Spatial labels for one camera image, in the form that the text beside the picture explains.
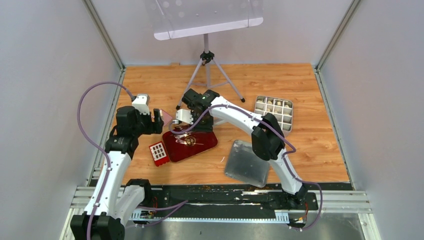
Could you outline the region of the pink square card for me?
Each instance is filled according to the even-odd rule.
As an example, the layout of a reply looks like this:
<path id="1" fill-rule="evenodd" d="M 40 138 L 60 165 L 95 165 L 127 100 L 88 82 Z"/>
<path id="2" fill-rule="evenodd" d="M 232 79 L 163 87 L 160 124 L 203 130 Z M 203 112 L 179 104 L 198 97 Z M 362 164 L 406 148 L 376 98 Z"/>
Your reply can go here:
<path id="1" fill-rule="evenodd" d="M 161 120 L 163 121 L 163 126 L 167 126 L 173 120 L 173 116 L 163 109 L 159 110 L 159 114 L 161 116 Z"/>

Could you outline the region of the dark red chocolate tray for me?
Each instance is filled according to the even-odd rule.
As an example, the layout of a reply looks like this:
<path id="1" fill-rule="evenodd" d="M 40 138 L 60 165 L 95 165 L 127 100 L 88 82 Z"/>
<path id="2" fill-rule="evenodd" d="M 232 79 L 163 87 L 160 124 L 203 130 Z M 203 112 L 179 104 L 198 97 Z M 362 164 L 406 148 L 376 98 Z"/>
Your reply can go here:
<path id="1" fill-rule="evenodd" d="M 182 134 L 167 131 L 162 135 L 161 142 L 173 163 L 199 155 L 218 145 L 214 132 L 200 131 L 187 131 Z"/>

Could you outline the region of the divided silver tin box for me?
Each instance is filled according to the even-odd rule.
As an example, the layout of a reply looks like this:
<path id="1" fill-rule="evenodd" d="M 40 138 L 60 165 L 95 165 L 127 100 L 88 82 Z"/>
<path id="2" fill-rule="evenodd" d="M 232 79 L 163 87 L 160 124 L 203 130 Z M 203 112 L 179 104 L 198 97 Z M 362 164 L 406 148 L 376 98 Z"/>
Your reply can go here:
<path id="1" fill-rule="evenodd" d="M 293 129 L 293 102 L 288 99 L 259 95 L 256 97 L 254 113 L 265 116 L 273 114 L 285 136 Z"/>

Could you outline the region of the steel tongs with white hinge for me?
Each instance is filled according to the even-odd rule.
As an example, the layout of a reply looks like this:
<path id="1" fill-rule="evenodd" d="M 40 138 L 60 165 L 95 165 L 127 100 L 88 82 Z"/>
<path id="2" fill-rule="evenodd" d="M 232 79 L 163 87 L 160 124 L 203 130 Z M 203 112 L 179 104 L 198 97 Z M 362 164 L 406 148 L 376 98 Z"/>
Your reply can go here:
<path id="1" fill-rule="evenodd" d="M 182 134 L 175 134 L 174 139 L 177 144 L 182 144 L 188 147 L 203 145 L 202 143 L 197 143 L 197 139 L 192 135 L 191 131 Z"/>

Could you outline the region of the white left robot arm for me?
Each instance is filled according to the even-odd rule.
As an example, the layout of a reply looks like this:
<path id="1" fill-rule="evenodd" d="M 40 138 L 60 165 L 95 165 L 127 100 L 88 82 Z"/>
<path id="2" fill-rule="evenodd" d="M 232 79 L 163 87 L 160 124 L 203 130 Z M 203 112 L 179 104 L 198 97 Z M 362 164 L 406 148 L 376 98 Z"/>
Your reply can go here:
<path id="1" fill-rule="evenodd" d="M 140 112 L 133 106 L 117 109 L 116 124 L 101 148 L 105 155 L 95 190 L 82 214 L 74 215 L 70 228 L 76 240 L 122 240 L 135 208 L 149 201 L 151 186 L 146 179 L 130 179 L 118 196 L 122 180 L 142 135 L 161 134 L 164 120 L 160 109 Z"/>

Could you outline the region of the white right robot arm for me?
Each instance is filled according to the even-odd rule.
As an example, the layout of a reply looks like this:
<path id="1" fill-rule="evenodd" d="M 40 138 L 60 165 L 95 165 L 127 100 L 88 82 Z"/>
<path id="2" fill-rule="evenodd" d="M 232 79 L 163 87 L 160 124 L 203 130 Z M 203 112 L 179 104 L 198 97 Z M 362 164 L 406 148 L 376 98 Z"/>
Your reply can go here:
<path id="1" fill-rule="evenodd" d="M 231 103 L 213 90 L 200 94 L 192 88 L 183 94 L 176 110 L 176 119 L 188 124 L 188 131 L 211 132 L 214 120 L 220 119 L 246 132 L 251 137 L 253 153 L 270 164 L 282 190 L 296 204 L 305 200 L 308 190 L 288 158 L 296 149 L 286 140 L 272 113 L 260 115 Z"/>

